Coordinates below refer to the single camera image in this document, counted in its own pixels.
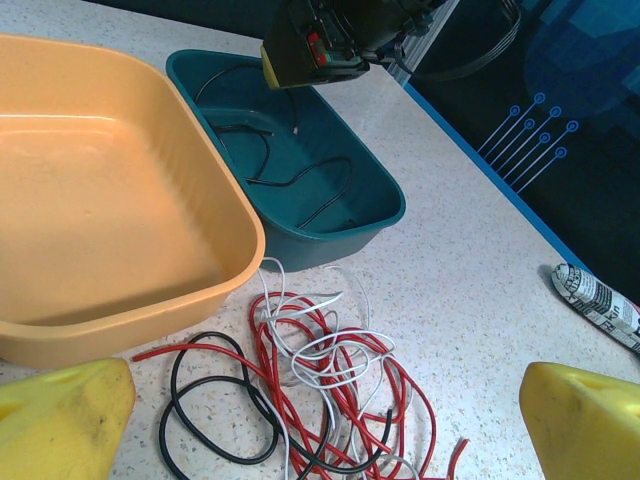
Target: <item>wire in tray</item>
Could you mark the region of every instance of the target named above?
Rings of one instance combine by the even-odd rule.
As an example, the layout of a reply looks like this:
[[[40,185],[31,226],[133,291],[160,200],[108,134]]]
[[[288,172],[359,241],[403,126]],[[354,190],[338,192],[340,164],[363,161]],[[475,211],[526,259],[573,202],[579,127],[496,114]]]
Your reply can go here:
[[[198,104],[200,98],[202,97],[203,92],[215,80],[217,80],[218,78],[222,77],[223,75],[226,75],[226,74],[231,73],[233,71],[244,69],[244,68],[252,68],[252,69],[257,69],[257,70],[261,70],[262,69],[262,67],[259,66],[259,65],[239,64],[239,65],[234,65],[234,66],[229,67],[227,69],[221,70],[220,72],[216,73],[211,78],[209,78],[202,85],[202,87],[200,87],[200,90],[198,90],[198,92],[196,93],[196,95],[194,97],[194,102],[196,103],[196,105]],[[291,108],[292,108],[293,115],[294,115],[293,133],[297,134],[298,133],[298,108],[297,108],[297,105],[296,105],[296,101],[295,101],[295,98],[293,97],[293,94],[289,90],[285,90],[285,93],[287,93],[287,95],[289,97],[289,101],[291,103]],[[347,193],[347,191],[349,190],[349,187],[350,187],[352,179],[353,179],[353,162],[348,157],[335,156],[335,157],[325,158],[323,160],[320,160],[318,162],[315,162],[315,163],[303,168],[302,170],[297,172],[291,179],[289,179],[288,181],[285,181],[285,182],[267,181],[267,180],[261,179],[261,177],[262,177],[264,171],[266,170],[267,165],[269,164],[269,160],[271,159],[271,146],[269,144],[269,140],[267,139],[267,137],[273,137],[274,136],[273,132],[271,132],[269,130],[255,128],[255,127],[253,127],[251,125],[244,124],[244,123],[235,123],[235,124],[229,124],[229,125],[214,125],[214,124],[210,123],[210,125],[211,125],[211,128],[213,129],[213,131],[216,134],[218,134],[218,138],[220,139],[220,142],[222,143],[222,145],[225,148],[225,150],[227,150],[227,152],[229,153],[229,156],[231,156],[231,152],[229,151],[229,148],[225,144],[224,140],[222,139],[222,135],[221,134],[233,134],[233,133],[254,134],[254,135],[257,135],[262,140],[262,143],[264,143],[264,146],[265,146],[264,159],[262,160],[262,163],[260,164],[260,167],[258,168],[257,172],[255,173],[255,175],[253,177],[245,177],[245,180],[247,181],[247,183],[249,183],[251,185],[261,185],[261,186],[265,186],[265,187],[285,188],[285,187],[290,187],[291,185],[293,185],[296,182],[298,182],[300,179],[304,178],[311,171],[313,171],[313,170],[315,170],[317,168],[320,168],[320,167],[322,167],[324,165],[329,165],[329,164],[334,164],[334,163],[345,163],[348,166],[349,171],[348,171],[347,179],[345,181],[344,186],[340,189],[340,191],[336,195],[334,195],[329,200],[327,200],[325,203],[320,205],[320,207],[318,207],[311,215],[309,215],[305,220],[303,220],[300,224],[298,224],[297,227],[300,228],[300,229],[303,229],[303,228],[306,228],[307,226],[309,226],[309,224],[311,222],[313,222],[320,214],[322,214],[325,210],[327,210],[329,207],[331,207],[334,203],[336,203],[338,200],[340,200]]]

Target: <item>orange plastic basin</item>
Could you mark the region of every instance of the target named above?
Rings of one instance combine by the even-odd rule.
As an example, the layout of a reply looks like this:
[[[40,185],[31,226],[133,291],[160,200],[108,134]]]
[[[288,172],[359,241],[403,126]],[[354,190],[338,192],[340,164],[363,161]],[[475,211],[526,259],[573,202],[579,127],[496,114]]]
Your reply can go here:
[[[0,357],[62,367],[211,315],[264,253],[171,82],[103,48],[0,35]]]

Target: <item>red wire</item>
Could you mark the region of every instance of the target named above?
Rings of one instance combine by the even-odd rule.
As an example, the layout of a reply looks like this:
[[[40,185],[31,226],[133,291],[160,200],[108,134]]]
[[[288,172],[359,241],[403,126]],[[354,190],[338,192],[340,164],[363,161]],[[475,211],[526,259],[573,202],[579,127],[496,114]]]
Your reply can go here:
[[[269,294],[269,297],[280,297],[281,293],[273,292]],[[285,297],[297,297],[295,293],[285,292]],[[308,307],[313,307],[314,304],[311,300],[301,297],[298,299],[301,303],[306,304]],[[156,357],[158,355],[163,355],[169,352],[177,352],[184,350],[210,350],[217,353],[225,354],[234,360],[241,362],[251,371],[253,371],[256,375],[262,378],[267,388],[271,394],[271,398],[275,408],[278,410],[283,420],[287,424],[289,432],[296,430],[302,440],[304,447],[309,452],[314,452],[314,448],[311,445],[311,442],[319,444],[322,439],[320,435],[315,434],[309,431],[297,410],[287,397],[287,395],[282,390],[282,386],[280,383],[280,374],[279,374],[279,366],[278,361],[280,355],[278,354],[278,349],[274,339],[271,336],[271,332],[267,328],[266,323],[256,324],[256,311],[260,304],[264,303],[264,297],[259,297],[252,305],[249,311],[249,326],[251,328],[251,332],[255,341],[256,353],[258,356],[258,364],[255,365],[246,358],[238,355],[234,351],[228,350],[224,347],[220,347],[217,345],[211,345],[206,343],[187,343],[187,344],[178,344],[178,345],[169,345],[165,347],[160,347],[155,350],[151,350],[146,353],[138,354],[133,357],[134,362],[139,362],[142,360],[146,360],[152,357]],[[283,306],[280,311],[301,311],[307,307],[302,307],[300,305],[289,304]],[[308,313],[305,313],[305,316],[312,320],[316,325],[318,325],[322,330],[322,335],[329,335],[333,333],[333,331],[328,327],[326,323],[326,319],[322,312],[319,310],[314,310]],[[308,339],[309,341],[314,341],[318,338],[311,331],[309,327],[303,324],[300,320],[296,320],[293,318],[285,318],[278,320],[278,323],[286,323],[293,327],[299,329]],[[329,348],[334,342],[349,340],[351,342],[360,343],[372,351],[384,355],[389,353],[389,349],[386,345],[380,341],[375,335],[360,333],[361,330],[358,328],[344,328],[341,330],[341,334],[337,336],[337,338],[327,339],[324,342],[324,345],[316,345],[317,350],[323,350],[324,348]],[[308,361],[304,359],[297,359],[297,362],[304,366],[305,368],[316,370],[318,372],[324,371],[333,361],[333,367],[335,371],[344,370],[343,367],[340,366],[338,356],[344,360],[347,368],[351,369],[353,367],[353,362],[351,357],[349,356],[347,350],[344,347],[340,347],[336,350],[336,354],[333,356],[326,356],[324,358]],[[424,457],[424,461],[420,466],[419,475],[421,480],[454,480],[455,479],[455,469],[458,463],[458,459],[462,454],[462,451],[469,443],[469,440],[462,440],[458,446],[455,448],[451,461],[449,463],[449,468],[447,470],[447,477],[445,479],[441,478],[427,478],[425,477],[426,471],[429,468],[429,464],[431,463],[431,459],[433,457],[433,453],[435,450],[436,444],[436,420],[435,420],[435,412],[429,399],[424,394],[422,389],[418,386],[418,384],[408,375],[408,373],[400,366],[400,364],[395,360],[393,356],[386,357],[387,361],[383,362],[383,370],[387,376],[389,384],[391,386],[391,393],[393,395],[393,399],[397,408],[397,413],[392,418],[392,423],[397,426],[396,429],[396,439],[398,443],[398,451],[397,455],[399,457],[404,457],[405,455],[405,412],[407,409],[408,402],[408,390],[409,387],[413,389],[414,393],[417,394],[418,398],[425,405],[427,412],[429,414],[429,420],[431,424],[431,439],[429,441],[429,447],[427,449],[427,453]],[[342,374],[336,377],[320,377],[320,382],[324,386],[330,386],[332,384],[336,384],[342,382],[349,378],[349,376],[354,377],[356,375],[355,372],[350,372],[346,374]],[[358,385],[356,381],[352,382],[353,390],[358,391]],[[369,430],[368,423],[377,423],[384,425],[386,422],[386,417],[382,417],[380,415],[373,415],[370,413],[364,413],[361,418],[358,418],[360,412],[358,411],[358,400],[356,398],[356,394],[351,388],[347,385],[338,386],[336,388],[331,388],[326,390],[326,392],[331,395],[336,405],[338,406],[340,414],[347,417],[353,424],[353,428],[358,432],[363,447],[367,454],[371,456],[373,454],[373,450],[375,448],[382,448],[386,453],[393,453],[391,449],[387,445],[383,445],[380,440]],[[321,458],[325,460],[326,452],[330,452],[336,457],[333,461],[333,465],[338,467],[342,465],[355,466],[359,462],[353,459],[349,455],[349,445],[345,445],[343,449],[338,447],[337,445],[332,445],[330,443],[327,444],[325,448],[325,452],[323,452]],[[294,469],[298,474],[301,474],[302,471],[307,467],[308,461],[304,458],[298,451],[295,449],[291,449],[290,452],[290,462],[293,465]],[[413,480],[413,479],[397,479],[397,475],[402,468],[402,462],[396,462],[393,470],[387,475],[382,476],[380,473],[380,467],[377,465],[377,462],[374,463],[369,469],[365,471],[365,474],[374,480]],[[318,474],[322,477],[323,480],[330,480],[329,474],[321,469],[320,467],[314,467],[312,470],[313,473]]]

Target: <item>electrical cable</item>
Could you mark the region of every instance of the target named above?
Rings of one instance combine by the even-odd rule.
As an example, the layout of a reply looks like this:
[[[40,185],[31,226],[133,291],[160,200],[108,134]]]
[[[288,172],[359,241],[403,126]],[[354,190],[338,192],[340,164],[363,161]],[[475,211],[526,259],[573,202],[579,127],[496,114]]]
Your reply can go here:
[[[393,47],[394,59],[398,67],[407,72],[413,78],[417,80],[424,80],[427,82],[444,82],[449,80],[456,80],[459,78],[468,77],[469,75],[477,72],[478,70],[486,67],[493,62],[496,58],[504,53],[504,51],[511,46],[516,39],[518,32],[520,31],[520,25],[522,23],[522,12],[520,7],[514,2],[514,0],[500,0],[501,13],[507,18],[510,23],[509,30],[502,36],[502,38],[491,48],[488,52],[484,53],[480,57],[468,62],[459,67],[454,67],[450,70],[435,73],[416,73],[412,71],[404,62],[404,50],[402,49],[402,42],[397,41]]]
[[[206,82],[204,82],[204,84],[200,87],[200,90],[198,90],[198,92],[193,97],[193,103],[198,105],[198,102],[200,101],[200,98],[202,97],[202,94],[205,92],[207,87],[209,87],[209,85],[215,82],[218,78],[223,77],[224,75],[227,75],[231,72],[235,72],[236,70],[242,70],[244,68],[252,68],[254,70],[262,71],[262,65],[256,65],[253,63],[240,63],[238,65],[233,65],[231,67],[225,68],[224,70],[220,70],[215,75],[210,77]],[[291,104],[291,110],[293,111],[293,134],[297,135],[298,134],[298,106],[296,105],[295,99],[293,97],[293,93],[291,93],[289,89],[284,89],[283,92],[287,95],[287,97],[289,98],[289,103]]]
[[[320,475],[323,480],[330,480],[329,472],[342,475],[361,474],[363,479],[399,480],[398,474],[405,465],[412,472],[412,478],[408,480],[415,478],[435,480],[425,477],[435,450],[437,433],[435,414],[419,385],[394,357],[393,341],[373,331],[356,327],[340,327],[339,322],[336,322],[335,327],[330,327],[327,324],[327,314],[321,309],[336,302],[343,292],[317,295],[319,298],[324,297],[325,300],[316,305],[309,300],[310,294],[298,295],[287,291],[284,275],[281,278],[279,291],[270,292],[265,282],[264,295],[258,297],[250,307],[249,326],[254,339],[257,365],[244,357],[242,350],[233,339],[217,332],[205,332],[194,337],[189,343],[161,347],[133,358],[134,361],[141,361],[169,352],[179,352],[171,373],[171,400],[163,412],[159,434],[161,454],[171,472],[181,480],[187,478],[175,465],[167,449],[166,423],[171,410],[175,408],[179,418],[191,433],[209,446],[196,433],[200,431],[189,419],[187,418],[185,422],[180,416],[179,412],[184,414],[180,399],[189,391],[205,383],[226,381],[245,387],[252,403],[274,431],[273,439],[265,452],[249,459],[231,455],[211,442],[223,452],[221,456],[230,461],[239,460],[237,463],[253,464],[251,462],[257,461],[258,458],[273,453],[271,445],[274,441],[277,443],[278,436],[282,435],[285,441],[285,476],[290,463],[301,480],[311,473]],[[303,323],[305,319],[311,321],[310,326]],[[277,331],[280,325],[294,327],[306,339],[305,344],[294,348],[285,343],[284,338]],[[314,333],[312,327],[319,328],[319,331]],[[221,338],[229,343],[233,350],[209,343],[197,343],[205,337]],[[237,360],[242,364],[242,378],[209,376],[191,382],[178,390],[177,376],[180,362],[186,351],[192,349],[222,353]],[[283,367],[280,363],[283,358],[285,360],[283,366],[288,366],[290,370],[300,374],[303,381],[297,384],[299,388],[311,388],[328,398],[328,401],[325,401],[323,397],[325,405],[320,434],[309,430],[283,390],[283,382],[280,380],[280,370]],[[364,402],[361,402],[358,383],[363,378],[361,370],[368,370],[374,361],[380,365],[380,377],[372,393]],[[264,391],[251,383],[249,371],[264,382]],[[385,378],[391,389],[394,406],[387,409],[386,415],[383,416],[373,414],[368,409],[372,405],[373,398],[381,392]],[[415,393],[416,398],[419,398],[426,407],[431,428],[431,440],[428,442],[420,467],[414,467],[405,459],[406,412],[411,399],[409,392]],[[331,421],[331,415],[335,417],[334,421]],[[346,445],[339,446],[340,425],[343,420],[350,423],[349,437]],[[370,430],[373,424],[384,426],[381,438]],[[391,438],[392,425],[396,427],[394,447],[387,445]],[[294,431],[297,432],[295,437],[291,435]],[[356,438],[364,449],[366,456],[364,461],[360,460],[361,454],[358,453]],[[317,444],[316,448],[312,446],[312,442]],[[457,461],[467,443],[468,440],[462,440],[454,449],[447,478],[444,480],[454,480]],[[390,473],[382,475],[378,465],[379,460],[384,460],[385,465],[389,461],[395,461],[395,466]]]
[[[254,65],[254,64],[239,64],[239,65],[234,65],[234,66],[229,67],[227,69],[221,70],[218,73],[216,73],[215,75],[213,75],[211,78],[209,78],[200,87],[200,89],[198,90],[198,92],[194,96],[194,103],[196,105],[198,104],[198,102],[200,101],[200,98],[202,97],[203,92],[215,80],[217,80],[218,78],[222,77],[223,75],[226,75],[228,73],[231,73],[233,71],[240,70],[240,69],[243,69],[243,68],[252,68],[252,69],[262,70],[261,66]],[[291,103],[291,108],[292,108],[293,116],[294,116],[294,118],[293,118],[293,123],[294,123],[293,133],[295,135],[297,135],[297,133],[298,133],[298,108],[297,108],[297,104],[295,102],[295,98],[294,98],[293,94],[291,93],[291,91],[289,91],[288,89],[285,89],[284,92],[287,94],[287,96],[289,98],[289,102]],[[311,215],[309,215],[299,225],[297,225],[297,228],[299,228],[299,229],[303,229],[303,228],[306,228],[307,226],[309,226],[309,224],[311,222],[313,222],[319,215],[321,215],[326,209],[328,209],[334,203],[336,203],[338,200],[340,200],[340,198],[342,198],[346,194],[346,192],[349,189],[349,186],[351,185],[352,175],[353,175],[353,163],[349,158],[342,157],[342,156],[330,157],[330,158],[326,158],[324,160],[320,160],[320,161],[318,161],[316,163],[313,163],[312,165],[309,165],[308,167],[306,167],[303,170],[301,170],[300,172],[298,172],[288,182],[269,182],[269,181],[261,180],[260,177],[262,176],[262,174],[264,173],[265,169],[267,168],[267,164],[269,163],[269,160],[271,158],[271,146],[269,145],[269,141],[267,140],[266,137],[267,136],[273,136],[274,133],[271,132],[271,131],[268,131],[268,130],[255,128],[255,127],[253,127],[251,125],[248,125],[248,124],[239,124],[238,123],[238,124],[229,124],[229,125],[214,125],[211,122],[209,122],[209,124],[211,125],[211,128],[214,130],[214,132],[216,132],[218,134],[218,139],[220,140],[220,142],[222,143],[223,147],[225,148],[225,150],[227,150],[227,152],[229,153],[230,156],[231,156],[231,152],[229,151],[229,148],[225,144],[224,140],[221,138],[220,134],[223,134],[223,133],[252,133],[252,134],[256,134],[256,135],[258,135],[260,137],[260,139],[262,140],[262,142],[264,143],[264,146],[265,146],[265,156],[264,156],[264,159],[262,160],[262,163],[260,164],[256,174],[253,177],[245,177],[245,180],[249,184],[262,185],[262,186],[267,186],[267,187],[289,187],[289,186],[293,185],[294,183],[296,183],[301,178],[303,178],[306,174],[308,174],[312,170],[314,170],[314,169],[316,169],[318,167],[321,167],[323,165],[327,165],[327,164],[330,164],[330,163],[335,163],[337,161],[346,162],[348,164],[349,173],[348,173],[347,180],[345,182],[344,187],[336,195],[334,195],[329,200],[327,200],[325,203],[320,205],[320,207],[318,207],[313,213],[311,213]]]
[[[333,197],[331,197],[329,200],[327,200],[325,203],[323,203],[311,215],[309,215],[309,217],[307,217],[306,220],[304,220],[302,223],[300,223],[298,225],[298,228],[303,229],[303,228],[307,227],[311,222],[313,222],[327,208],[329,208],[331,205],[333,205],[338,200],[340,200],[340,198],[342,198],[345,195],[345,193],[347,193],[347,191],[349,190],[349,187],[351,186],[352,177],[353,177],[353,163],[352,163],[350,158],[343,157],[343,156],[325,158],[324,160],[320,160],[319,162],[316,162],[316,163],[314,163],[312,165],[309,165],[308,167],[303,168],[298,173],[296,173],[290,180],[287,180],[286,182],[269,182],[269,181],[265,181],[265,180],[260,180],[260,179],[255,178],[255,177],[254,178],[247,178],[246,181],[247,181],[247,183],[252,184],[252,185],[262,185],[262,186],[267,186],[267,187],[280,187],[280,188],[289,187],[289,186],[293,185],[294,183],[296,183],[301,178],[303,178],[305,175],[307,175],[312,170],[314,170],[316,168],[319,168],[319,167],[321,167],[323,165],[327,165],[327,164],[330,164],[330,163],[337,163],[337,162],[345,162],[349,166],[349,173],[347,175],[347,180],[346,180],[344,186],[342,187],[342,189],[338,193],[336,193]]]
[[[267,164],[269,163],[269,159],[271,158],[271,146],[269,145],[269,141],[265,137],[272,137],[273,132],[270,132],[268,130],[260,130],[258,128],[252,127],[251,125],[246,125],[243,123],[221,126],[211,125],[211,127],[213,128],[214,132],[218,134],[220,142],[224,146],[225,150],[229,152],[229,155],[231,155],[231,152],[229,151],[227,145],[224,143],[224,140],[222,140],[222,138],[220,137],[221,133],[255,133],[256,135],[258,135],[258,137],[260,137],[260,140],[262,140],[262,143],[264,143],[265,148],[264,160],[262,160],[258,171],[254,174],[253,177],[251,177],[252,179],[258,180],[267,168]]]

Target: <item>white countertop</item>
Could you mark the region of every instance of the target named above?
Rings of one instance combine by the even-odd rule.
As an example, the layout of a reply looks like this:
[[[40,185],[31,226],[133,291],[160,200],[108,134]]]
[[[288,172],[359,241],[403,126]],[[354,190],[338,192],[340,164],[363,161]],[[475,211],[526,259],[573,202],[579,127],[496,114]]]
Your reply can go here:
[[[104,45],[162,70],[167,56],[179,49],[257,56],[260,45],[76,0],[0,0],[0,31]],[[399,359],[434,404],[439,432],[428,474],[445,476],[451,450],[465,436],[471,443],[458,463],[459,479],[542,478],[518,407],[527,365],[559,362],[639,382],[640,362],[552,293],[548,272],[562,261],[558,253],[385,71],[374,68],[361,79],[319,90],[407,198],[398,225],[338,263],[362,280],[373,306],[372,328],[397,340]],[[339,275],[322,269],[289,279],[298,292],[345,288]],[[259,289],[254,278],[206,322],[135,351],[215,329],[251,351],[246,313]],[[353,301],[338,309],[352,318],[357,311]],[[156,445],[171,362],[165,357],[131,366],[137,403],[113,478],[170,478]],[[200,353],[187,355],[184,365],[194,376],[237,370],[227,360]],[[30,373],[0,364],[3,383]],[[223,445],[237,444],[235,453],[255,453],[261,448],[255,437],[268,432],[238,390],[215,385],[193,395],[188,412],[201,425],[215,417],[203,429],[224,432]],[[321,408],[304,399],[296,404],[308,416]],[[266,463],[240,467],[205,452],[175,423],[170,429],[176,459],[194,479],[281,478],[282,446]],[[424,449],[423,438],[416,433],[411,449]]]

